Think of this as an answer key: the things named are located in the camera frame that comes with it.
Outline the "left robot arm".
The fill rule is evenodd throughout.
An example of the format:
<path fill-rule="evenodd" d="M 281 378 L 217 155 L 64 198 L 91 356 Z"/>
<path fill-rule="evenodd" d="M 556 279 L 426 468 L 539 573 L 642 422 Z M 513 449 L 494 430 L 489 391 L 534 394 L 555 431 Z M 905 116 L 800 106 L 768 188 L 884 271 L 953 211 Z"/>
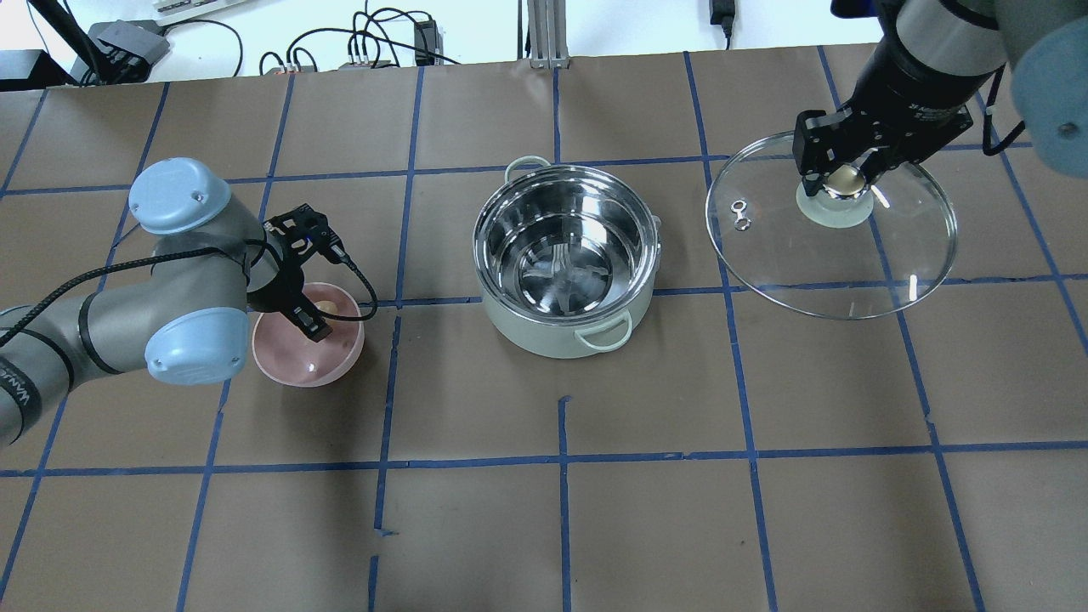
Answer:
<path fill-rule="evenodd" d="M 86 296 L 67 281 L 35 305 L 3 311 L 3 444 L 26 434 L 74 388 L 132 371 L 161 383 L 203 385 L 242 371 L 250 353 L 249 311 L 277 313 L 319 343 L 331 327 L 302 294 L 302 259 L 268 232 L 210 167 L 175 156 L 147 167 L 127 199 L 158 241 L 144 282 Z"/>

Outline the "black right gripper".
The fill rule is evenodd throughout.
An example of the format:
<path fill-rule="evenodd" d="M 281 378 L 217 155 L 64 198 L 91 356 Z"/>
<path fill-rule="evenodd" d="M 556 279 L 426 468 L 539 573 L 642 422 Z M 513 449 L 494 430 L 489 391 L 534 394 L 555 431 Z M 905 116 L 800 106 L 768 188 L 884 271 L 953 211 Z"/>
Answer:
<path fill-rule="evenodd" d="M 924 162 L 974 124 L 965 109 L 974 93 L 974 77 L 936 71 L 897 38 L 882 39 L 844 105 L 796 118 L 792 154 L 805 196 L 844 164 L 858 164 L 870 189 L 898 166 Z"/>

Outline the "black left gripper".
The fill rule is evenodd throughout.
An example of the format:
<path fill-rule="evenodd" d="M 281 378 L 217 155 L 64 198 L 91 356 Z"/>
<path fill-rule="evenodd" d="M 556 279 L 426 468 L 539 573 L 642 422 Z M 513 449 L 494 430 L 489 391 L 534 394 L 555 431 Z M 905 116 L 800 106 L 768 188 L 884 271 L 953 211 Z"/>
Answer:
<path fill-rule="evenodd" d="M 247 306 L 261 314 L 277 313 L 308 340 L 319 343 L 332 333 L 316 303 L 302 293 L 302 265 L 284 258 L 275 246 L 260 246 L 250 260 Z"/>

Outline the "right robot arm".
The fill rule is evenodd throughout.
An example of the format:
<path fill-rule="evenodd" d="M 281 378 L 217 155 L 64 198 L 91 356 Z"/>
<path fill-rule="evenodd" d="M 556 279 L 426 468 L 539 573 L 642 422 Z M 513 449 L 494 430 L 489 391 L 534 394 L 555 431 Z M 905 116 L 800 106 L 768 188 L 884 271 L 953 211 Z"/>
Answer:
<path fill-rule="evenodd" d="M 967 102 L 999 70 L 1037 156 L 1085 178 L 1084 1 L 878 1 L 881 42 L 832 115 L 796 118 L 793 156 L 806 196 L 853 167 L 846 197 L 922 163 L 972 126 Z"/>

